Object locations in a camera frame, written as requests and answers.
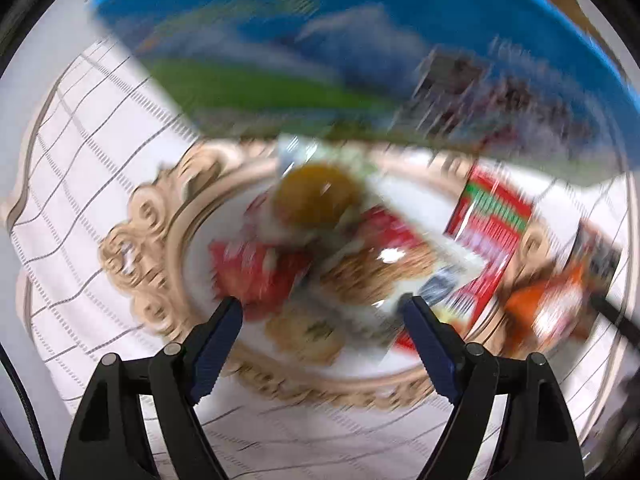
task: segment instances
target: checkered tablecloth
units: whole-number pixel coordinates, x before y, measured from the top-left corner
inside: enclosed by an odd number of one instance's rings
[[[130,313],[130,298],[108,281],[97,247],[127,217],[136,186],[171,167],[195,139],[163,90],[111,38],[83,52],[63,74],[37,130],[28,168],[28,199],[11,239],[33,284],[28,325],[71,413],[98,359],[157,352],[162,340]],[[624,247],[610,297],[620,304],[628,268],[626,180],[576,189],[532,171],[507,168],[553,225],[562,259],[578,220],[588,217]],[[549,356],[578,435],[593,419],[598,391],[611,372],[616,332],[599,319],[584,346]],[[498,398],[472,476],[488,467],[504,409]],[[165,478],[174,478],[151,398],[142,406]],[[221,378],[196,407],[231,479],[413,479],[442,432],[448,402],[433,394],[393,412],[285,406]]]

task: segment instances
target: ornate tray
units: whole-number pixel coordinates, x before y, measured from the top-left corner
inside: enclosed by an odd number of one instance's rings
[[[160,170],[153,183],[133,192],[130,219],[102,241],[100,260],[111,281],[133,296],[133,313],[156,333],[180,341],[215,310],[207,245],[236,234],[246,206],[273,183],[272,151],[272,144],[261,142],[198,142],[174,168]],[[378,192],[442,231],[469,160],[439,154],[418,163],[385,148],[372,148],[371,156],[385,173]],[[416,212],[415,204],[423,206]],[[548,248],[545,230],[532,223],[503,286],[543,267]],[[225,368],[266,396],[391,409],[415,404],[433,389],[420,359],[405,350],[373,360],[345,346],[331,365],[303,365],[278,352],[264,323],[244,324]],[[468,339],[499,352],[505,323],[490,304]]]

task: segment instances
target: screw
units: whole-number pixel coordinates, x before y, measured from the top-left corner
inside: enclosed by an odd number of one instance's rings
[[[167,355],[176,355],[180,353],[181,348],[182,346],[180,345],[180,343],[169,343],[164,347],[164,353]]]
[[[102,359],[100,360],[100,362],[105,366],[110,366],[114,364],[114,362],[116,362],[117,358],[118,356],[114,353],[105,354],[102,356]]]
[[[546,364],[546,358],[540,352],[532,352],[530,357],[531,360],[537,365]]]
[[[471,355],[479,356],[484,353],[484,347],[480,343],[468,343],[466,345],[466,351]]]

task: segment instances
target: blue gripper pad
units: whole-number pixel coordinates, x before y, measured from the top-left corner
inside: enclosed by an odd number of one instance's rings
[[[242,307],[234,301],[210,334],[193,367],[191,399],[198,403],[213,390],[222,365],[238,337],[242,326]]]
[[[456,365],[447,354],[428,318],[431,317],[437,323],[439,321],[431,311],[428,314],[424,313],[422,309],[428,306],[422,301],[421,303],[424,307],[409,295],[401,299],[404,326],[414,340],[436,392],[447,397],[452,404],[456,404],[462,395],[456,384]]]

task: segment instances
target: blue plastic package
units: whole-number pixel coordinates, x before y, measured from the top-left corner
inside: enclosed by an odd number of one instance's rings
[[[504,158],[589,185],[640,166],[638,97],[547,0],[94,0],[211,137]]]

